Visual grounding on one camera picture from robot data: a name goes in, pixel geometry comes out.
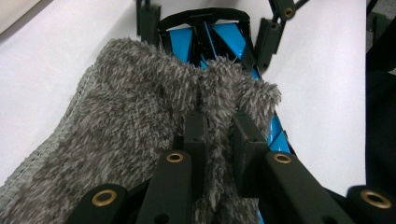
white table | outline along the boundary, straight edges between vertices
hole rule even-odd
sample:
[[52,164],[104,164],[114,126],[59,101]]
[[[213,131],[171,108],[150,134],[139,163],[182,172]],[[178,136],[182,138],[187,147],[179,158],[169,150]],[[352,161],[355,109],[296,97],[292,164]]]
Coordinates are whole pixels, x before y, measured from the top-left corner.
[[[163,18],[198,7],[244,10],[253,36],[260,18],[272,17],[265,0],[161,3]],[[38,11],[0,35],[0,185],[53,132],[106,42],[136,38],[131,0],[53,1]],[[310,1],[287,23],[264,76],[283,93],[277,112],[300,160],[343,195],[365,182],[364,54],[365,4]]]

brass grommet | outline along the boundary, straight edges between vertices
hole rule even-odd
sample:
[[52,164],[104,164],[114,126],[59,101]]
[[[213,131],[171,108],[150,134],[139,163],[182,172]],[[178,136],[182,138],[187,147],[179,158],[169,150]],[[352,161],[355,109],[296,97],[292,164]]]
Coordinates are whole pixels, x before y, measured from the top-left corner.
[[293,17],[293,14],[294,14],[293,9],[291,9],[290,7],[287,7],[287,8],[285,9],[285,16],[286,16],[287,18]]
[[284,154],[280,154],[280,153],[276,153],[274,155],[274,159],[276,161],[278,161],[278,162],[281,162],[281,163],[289,163],[289,162],[291,162],[291,158],[289,156],[284,155]]
[[388,200],[383,195],[369,189],[362,190],[361,197],[370,205],[378,208],[388,209],[392,207],[390,200]]
[[166,160],[167,160],[167,161],[170,161],[170,162],[180,162],[180,161],[182,161],[183,159],[184,159],[183,155],[181,155],[181,154],[179,154],[179,153],[172,153],[172,154],[169,154],[169,155],[166,157]]
[[[110,194],[110,198],[105,199],[105,200],[100,200],[99,197],[104,195],[104,194]],[[111,204],[114,202],[114,200],[116,200],[117,198],[117,192],[114,191],[113,189],[104,189],[101,190],[99,192],[97,192],[93,198],[92,198],[92,203],[93,205],[97,206],[97,207],[102,207],[102,206],[106,206],[108,204]]]

gray fuzzy fabric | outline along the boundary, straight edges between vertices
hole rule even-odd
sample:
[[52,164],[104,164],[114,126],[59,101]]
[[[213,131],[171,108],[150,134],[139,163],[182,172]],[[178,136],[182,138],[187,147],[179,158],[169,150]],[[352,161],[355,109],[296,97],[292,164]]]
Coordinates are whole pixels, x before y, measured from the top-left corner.
[[257,200],[237,196],[229,136],[238,108],[266,134],[280,101],[276,85],[253,80],[223,58],[202,70],[130,39],[110,41],[83,79],[79,102],[66,112],[67,128],[48,157],[27,172],[12,198],[0,198],[3,223],[64,223],[88,190],[105,183],[137,186],[151,177],[160,153],[171,149],[173,137],[184,133],[185,116],[198,107],[208,118],[210,149],[194,223],[258,223]]

black bracket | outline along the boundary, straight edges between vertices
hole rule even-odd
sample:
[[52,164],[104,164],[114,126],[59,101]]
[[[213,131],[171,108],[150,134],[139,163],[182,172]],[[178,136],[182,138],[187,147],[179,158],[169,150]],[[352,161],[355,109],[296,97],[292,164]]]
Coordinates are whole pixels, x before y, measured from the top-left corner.
[[161,18],[161,6],[152,5],[149,0],[136,0],[136,24],[137,34],[141,36],[141,41],[158,46],[157,24]]
[[[191,205],[203,195],[207,121],[186,117],[185,136],[161,154],[150,180],[126,190],[102,185],[87,192],[67,223],[191,223]],[[233,170],[240,196],[259,198],[266,224],[396,223],[396,199],[357,186],[346,198],[323,188],[292,154],[270,151],[248,114],[233,116]]]
[[293,0],[269,0],[274,17],[271,20],[262,18],[254,48],[256,64],[260,72],[264,73],[267,70],[272,55],[276,54],[286,21],[291,20],[297,9],[307,1],[300,0],[294,4]]

screw hole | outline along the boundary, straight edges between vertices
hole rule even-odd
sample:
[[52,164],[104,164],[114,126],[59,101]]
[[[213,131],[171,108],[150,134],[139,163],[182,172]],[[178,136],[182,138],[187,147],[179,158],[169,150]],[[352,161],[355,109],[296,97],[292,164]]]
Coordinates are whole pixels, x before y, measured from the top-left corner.
[[110,198],[111,198],[111,193],[103,193],[103,194],[99,195],[98,201],[103,202],[103,201],[109,200]]
[[285,157],[285,156],[278,156],[277,158],[278,158],[280,161],[287,161],[287,160],[288,160],[288,158]]
[[176,160],[180,159],[180,157],[178,155],[172,155],[170,158],[173,161],[176,161]]
[[285,9],[285,16],[287,17],[287,18],[291,18],[292,16],[293,16],[293,9],[291,9],[291,8],[286,8]]
[[368,197],[371,201],[376,202],[376,203],[383,203],[383,202],[384,202],[380,197],[378,197],[378,196],[376,196],[376,195],[368,195],[367,197]]
[[169,222],[169,216],[164,213],[159,214],[158,216],[156,216],[154,218],[154,223],[156,223],[156,224],[164,224],[164,223],[168,223],[168,222]]

